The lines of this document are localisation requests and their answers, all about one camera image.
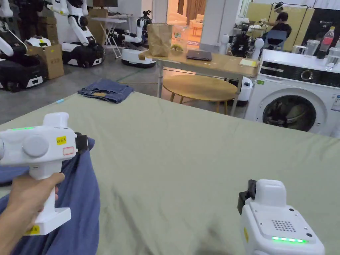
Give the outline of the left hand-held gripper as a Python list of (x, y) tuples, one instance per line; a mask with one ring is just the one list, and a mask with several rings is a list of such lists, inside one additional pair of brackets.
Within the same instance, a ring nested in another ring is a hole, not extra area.
[[(1, 166), (29, 167), (36, 180), (61, 172), (62, 162), (88, 148), (86, 135), (68, 127), (68, 113), (45, 115), (43, 124), (21, 127), (0, 133)], [(71, 219), (70, 208), (55, 207), (55, 190), (44, 204), (33, 227), (26, 235), (46, 235)]]

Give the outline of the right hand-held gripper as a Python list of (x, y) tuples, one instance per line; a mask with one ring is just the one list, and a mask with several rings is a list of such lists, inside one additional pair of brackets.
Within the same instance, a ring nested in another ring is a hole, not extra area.
[(294, 207), (278, 180), (250, 179), (237, 209), (247, 255), (324, 255), (325, 247)]

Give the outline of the person's left hand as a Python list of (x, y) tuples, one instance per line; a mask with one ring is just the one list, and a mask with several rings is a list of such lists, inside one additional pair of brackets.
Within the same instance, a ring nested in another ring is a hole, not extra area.
[(56, 187), (65, 179), (63, 173), (54, 173), (42, 180), (35, 180), (30, 175), (15, 178), (6, 209), (0, 216), (0, 241), (2, 244), (16, 244), (28, 231), (45, 202), (52, 195), (58, 199)]

